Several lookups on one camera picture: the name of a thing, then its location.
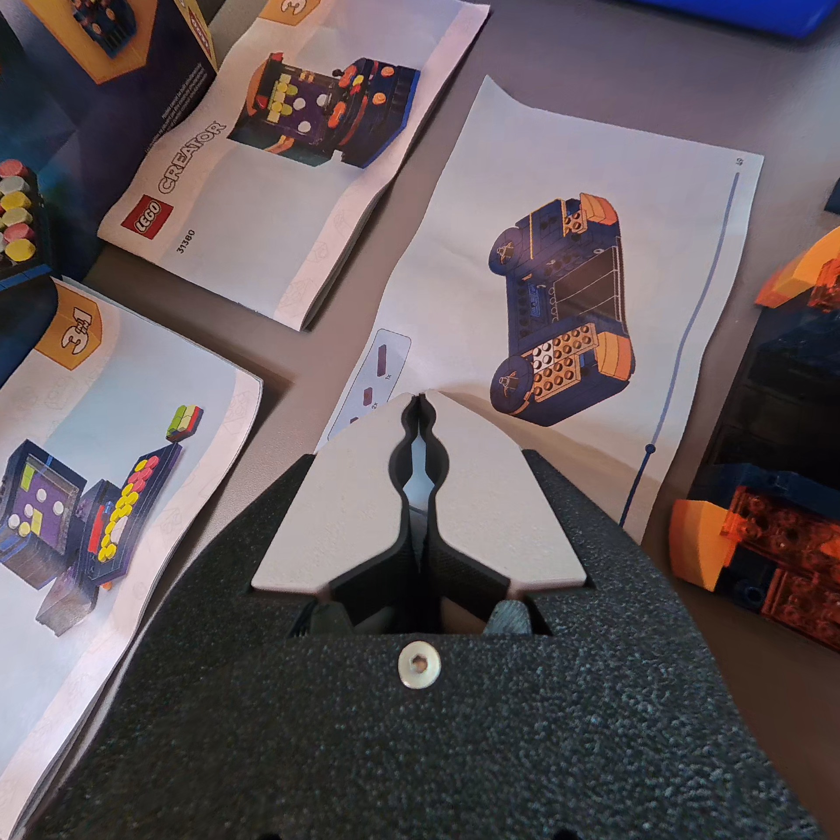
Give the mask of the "blue plastic bin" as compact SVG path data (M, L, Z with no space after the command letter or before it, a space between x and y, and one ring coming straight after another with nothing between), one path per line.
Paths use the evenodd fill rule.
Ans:
M747 28L790 39L803 39L819 28L838 1L640 1L671 12Z

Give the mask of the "instruction booklet with red logo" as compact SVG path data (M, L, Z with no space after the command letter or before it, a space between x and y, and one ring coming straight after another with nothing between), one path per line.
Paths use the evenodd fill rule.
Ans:
M302 329L489 11L268 2L99 236Z

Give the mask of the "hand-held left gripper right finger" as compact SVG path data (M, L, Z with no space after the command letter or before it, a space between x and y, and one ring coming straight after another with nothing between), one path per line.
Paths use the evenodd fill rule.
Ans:
M419 410L434 599L486 622L499 602L582 587L585 569L518 444L441 392L422 394Z

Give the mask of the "blue and orange toy controller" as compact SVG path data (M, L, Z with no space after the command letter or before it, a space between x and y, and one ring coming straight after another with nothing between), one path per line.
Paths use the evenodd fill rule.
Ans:
M776 272L688 498L674 575L839 649L839 230Z

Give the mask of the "blue toy set box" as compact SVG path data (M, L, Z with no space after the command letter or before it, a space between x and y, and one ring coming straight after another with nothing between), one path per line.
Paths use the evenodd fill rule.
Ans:
M216 76L198 2L2 1L2 382L84 280L149 149Z

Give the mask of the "open instruction booklet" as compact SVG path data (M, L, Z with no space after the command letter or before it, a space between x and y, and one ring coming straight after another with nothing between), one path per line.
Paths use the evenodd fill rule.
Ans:
M762 161L529 108L486 78L319 445L435 389L641 541Z

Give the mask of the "instruction booklet with yellow badge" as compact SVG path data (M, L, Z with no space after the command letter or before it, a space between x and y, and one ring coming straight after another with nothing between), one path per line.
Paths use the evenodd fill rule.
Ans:
M70 280L2 292L1 832L130 648L262 381Z

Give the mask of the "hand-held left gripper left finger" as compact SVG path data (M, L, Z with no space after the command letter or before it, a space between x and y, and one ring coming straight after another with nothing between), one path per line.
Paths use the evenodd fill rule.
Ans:
M417 577L410 505L417 397L399 395L315 455L253 579L261 592L314 595L362 623Z

